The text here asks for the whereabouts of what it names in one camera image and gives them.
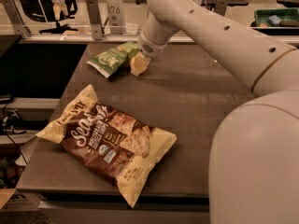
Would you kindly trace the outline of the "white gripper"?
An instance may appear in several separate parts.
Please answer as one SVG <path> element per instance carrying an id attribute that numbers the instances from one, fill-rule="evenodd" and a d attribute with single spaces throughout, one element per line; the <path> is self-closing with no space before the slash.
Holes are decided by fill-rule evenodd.
<path id="1" fill-rule="evenodd" d="M 150 58 L 157 57 L 161 52 L 164 51 L 166 44 L 155 44 L 150 41 L 144 33 L 141 33 L 137 39 L 137 45 L 139 51 L 143 54 L 137 54 L 131 61 L 131 73 L 135 76 L 139 76 L 147 70 L 150 63 Z"/>

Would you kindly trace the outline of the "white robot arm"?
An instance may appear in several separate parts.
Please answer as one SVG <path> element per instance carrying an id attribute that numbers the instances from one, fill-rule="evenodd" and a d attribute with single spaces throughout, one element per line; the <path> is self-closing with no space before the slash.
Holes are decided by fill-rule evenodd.
<path id="1" fill-rule="evenodd" d="M 210 224 L 299 224 L 299 49 L 208 11 L 201 0 L 147 2 L 142 60 L 183 31 L 255 95 L 214 135 Z"/>

